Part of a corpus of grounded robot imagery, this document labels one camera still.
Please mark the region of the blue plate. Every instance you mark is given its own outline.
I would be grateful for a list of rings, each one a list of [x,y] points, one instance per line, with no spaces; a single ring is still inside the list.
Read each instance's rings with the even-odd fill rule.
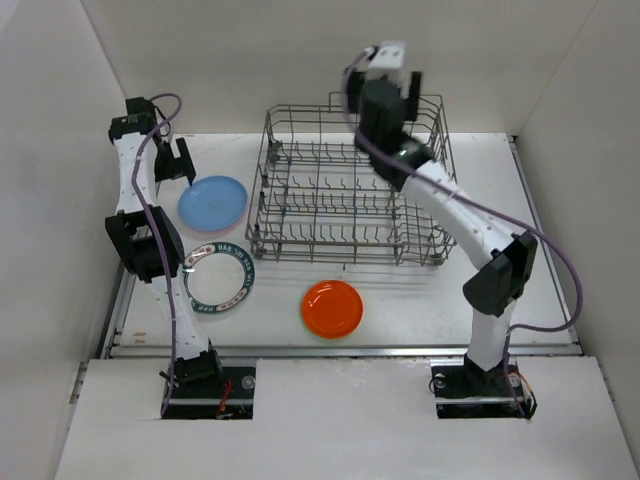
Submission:
[[[214,233],[236,224],[245,213],[248,193],[235,178],[214,175],[192,183],[181,194],[177,211],[192,230]]]

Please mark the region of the white plate teal lettered rim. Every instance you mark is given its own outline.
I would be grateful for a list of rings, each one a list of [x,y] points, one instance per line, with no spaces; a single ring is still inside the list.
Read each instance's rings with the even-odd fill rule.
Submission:
[[[223,314],[246,299],[255,281],[251,256],[229,242],[212,242],[190,252],[183,278],[193,309],[202,314]]]

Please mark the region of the small orange plate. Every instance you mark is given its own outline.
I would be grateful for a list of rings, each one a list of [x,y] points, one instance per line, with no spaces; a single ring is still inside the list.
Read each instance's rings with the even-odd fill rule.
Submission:
[[[338,340],[359,327],[364,317],[364,302],[349,283],[323,280],[305,293],[300,313],[311,333],[326,340]]]

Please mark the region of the pink plate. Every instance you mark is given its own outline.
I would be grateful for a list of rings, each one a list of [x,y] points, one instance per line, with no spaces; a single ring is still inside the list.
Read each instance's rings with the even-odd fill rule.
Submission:
[[[233,235],[234,232],[242,227],[242,221],[238,220],[235,223],[226,226],[222,229],[215,230],[198,230],[198,229],[190,229],[189,234],[192,236],[198,237],[224,237],[227,235]]]

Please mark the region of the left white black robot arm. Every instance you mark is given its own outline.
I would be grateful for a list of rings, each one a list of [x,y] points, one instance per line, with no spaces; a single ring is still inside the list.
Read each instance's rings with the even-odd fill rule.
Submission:
[[[182,107],[164,115],[150,99],[129,98],[126,114],[111,120],[109,140],[119,164],[119,199],[115,213],[105,219],[107,234],[125,269],[153,293],[169,322],[171,357],[163,377],[169,390],[217,394],[224,373],[209,338],[196,325],[195,312],[183,283],[185,251],[180,234],[157,201],[157,186],[167,180],[196,177],[184,140],[174,152],[170,122]]]

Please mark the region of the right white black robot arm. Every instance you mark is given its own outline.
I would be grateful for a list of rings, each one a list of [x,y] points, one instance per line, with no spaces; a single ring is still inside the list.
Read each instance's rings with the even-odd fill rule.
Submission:
[[[365,80],[356,97],[355,146],[368,154],[381,179],[444,228],[476,270],[462,287],[473,309],[463,381],[470,391],[487,393],[507,363],[508,329],[538,242],[530,233],[516,234],[496,223],[496,214],[476,206],[432,150],[405,131],[405,105],[393,83]]]

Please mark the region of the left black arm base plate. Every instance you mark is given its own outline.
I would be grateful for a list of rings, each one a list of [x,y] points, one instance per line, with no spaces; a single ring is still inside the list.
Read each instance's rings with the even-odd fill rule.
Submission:
[[[255,365],[225,366],[221,378],[210,377],[177,386],[161,418],[251,420],[255,388]]]

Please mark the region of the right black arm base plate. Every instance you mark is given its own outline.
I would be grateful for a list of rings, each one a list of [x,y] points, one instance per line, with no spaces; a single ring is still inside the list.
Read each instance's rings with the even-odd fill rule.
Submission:
[[[434,365],[429,388],[439,419],[525,419],[536,413],[535,394],[514,365],[485,372],[464,365]]]

